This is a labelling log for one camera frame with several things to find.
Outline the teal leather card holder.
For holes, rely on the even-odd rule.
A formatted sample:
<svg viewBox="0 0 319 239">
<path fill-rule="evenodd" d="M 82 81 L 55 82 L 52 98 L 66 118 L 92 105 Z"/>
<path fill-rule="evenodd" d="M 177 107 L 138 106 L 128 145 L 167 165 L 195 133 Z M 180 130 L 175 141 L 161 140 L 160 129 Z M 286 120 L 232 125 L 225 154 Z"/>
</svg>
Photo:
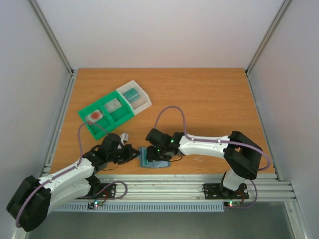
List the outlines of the teal leather card holder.
<svg viewBox="0 0 319 239">
<path fill-rule="evenodd" d="M 146 147 L 140 147 L 140 167 L 142 168 L 167 168 L 170 167 L 170 162 L 167 161 L 147 161 L 147 148 Z"/>
</svg>

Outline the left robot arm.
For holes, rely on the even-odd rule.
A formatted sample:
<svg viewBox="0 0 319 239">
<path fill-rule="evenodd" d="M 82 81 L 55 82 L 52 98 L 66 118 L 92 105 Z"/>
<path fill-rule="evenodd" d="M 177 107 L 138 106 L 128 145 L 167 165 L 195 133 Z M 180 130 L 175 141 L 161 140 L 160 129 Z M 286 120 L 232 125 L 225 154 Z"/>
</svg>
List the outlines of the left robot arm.
<svg viewBox="0 0 319 239">
<path fill-rule="evenodd" d="M 17 228 L 30 232 L 57 207 L 78 198 L 96 198 L 101 193 L 96 174 L 109 163 L 122 165 L 139 154 L 121 136 L 110 133 L 101 144 L 81 153 L 80 158 L 66 168 L 40 178 L 26 177 L 6 210 L 15 219 Z"/>
</svg>

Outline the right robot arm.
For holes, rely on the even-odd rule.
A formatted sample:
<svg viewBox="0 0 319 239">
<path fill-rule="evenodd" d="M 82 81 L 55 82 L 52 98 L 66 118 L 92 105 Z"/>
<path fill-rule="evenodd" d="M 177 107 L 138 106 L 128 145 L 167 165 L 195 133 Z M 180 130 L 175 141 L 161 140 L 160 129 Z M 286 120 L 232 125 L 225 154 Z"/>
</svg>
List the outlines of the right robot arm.
<svg viewBox="0 0 319 239">
<path fill-rule="evenodd" d="M 205 137 L 175 132 L 173 136 L 151 129 L 146 136 L 147 161 L 171 161 L 173 157 L 204 155 L 226 160 L 225 172 L 217 194 L 224 199 L 235 196 L 245 180 L 257 178 L 262 149 L 239 131 L 221 137 Z"/>
</svg>

